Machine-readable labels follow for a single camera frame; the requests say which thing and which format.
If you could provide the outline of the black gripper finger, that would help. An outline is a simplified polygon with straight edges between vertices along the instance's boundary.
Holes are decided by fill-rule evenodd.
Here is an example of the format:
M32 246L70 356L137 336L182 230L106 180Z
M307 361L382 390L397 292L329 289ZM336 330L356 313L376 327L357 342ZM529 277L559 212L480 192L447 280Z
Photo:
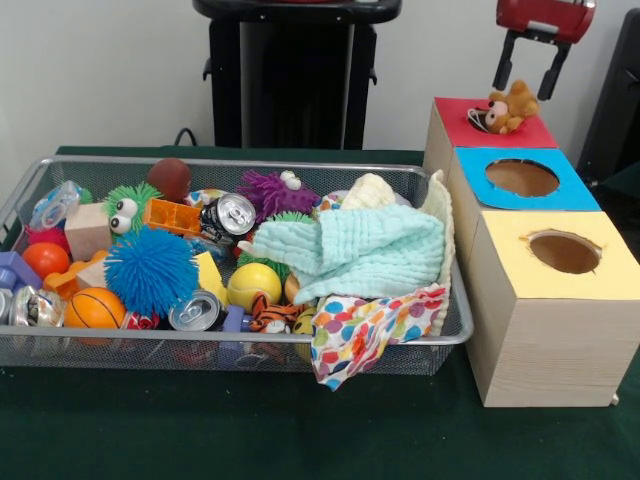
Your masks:
M507 86L512 71L513 51L516 41L521 37L521 33L516 30L508 30L504 39L502 53L498 62L492 86L496 90L504 90Z
M564 62L566 61L571 45L569 43L557 43L557 53L550 68L545 72L540 84L537 99L550 100L556 87Z

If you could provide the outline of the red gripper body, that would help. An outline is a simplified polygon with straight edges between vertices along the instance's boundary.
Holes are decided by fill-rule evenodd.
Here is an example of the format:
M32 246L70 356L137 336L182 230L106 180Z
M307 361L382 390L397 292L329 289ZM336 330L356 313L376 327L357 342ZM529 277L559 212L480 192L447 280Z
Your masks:
M518 33L576 44L590 27L595 11L595 1L498 0L496 23Z

